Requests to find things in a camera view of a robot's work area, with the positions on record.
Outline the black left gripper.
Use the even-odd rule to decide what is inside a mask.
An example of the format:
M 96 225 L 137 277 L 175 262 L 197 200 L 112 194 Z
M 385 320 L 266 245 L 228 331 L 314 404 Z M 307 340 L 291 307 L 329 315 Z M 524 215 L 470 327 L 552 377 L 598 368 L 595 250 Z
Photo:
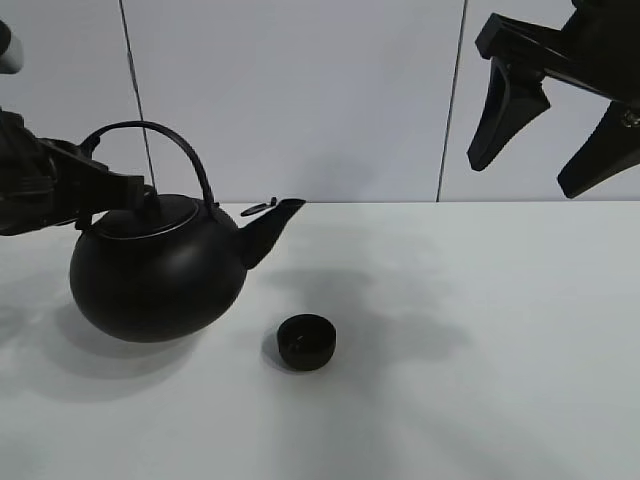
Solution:
M 89 228 L 94 215 L 136 210 L 155 188 L 143 176 L 106 172 L 79 146 L 39 138 L 14 112 L 1 112 L 1 234 L 16 236 L 75 223 Z

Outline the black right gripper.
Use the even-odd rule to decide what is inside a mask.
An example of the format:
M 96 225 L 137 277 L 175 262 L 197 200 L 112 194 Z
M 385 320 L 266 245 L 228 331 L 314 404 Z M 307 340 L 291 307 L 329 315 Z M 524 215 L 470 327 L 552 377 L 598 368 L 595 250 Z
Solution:
M 485 170 L 551 107 L 542 88 L 545 77 L 615 101 L 558 174 L 566 198 L 639 165 L 639 3 L 572 5 L 560 29 L 490 15 L 476 38 L 480 55 L 491 59 L 487 97 L 467 150 L 471 168 Z

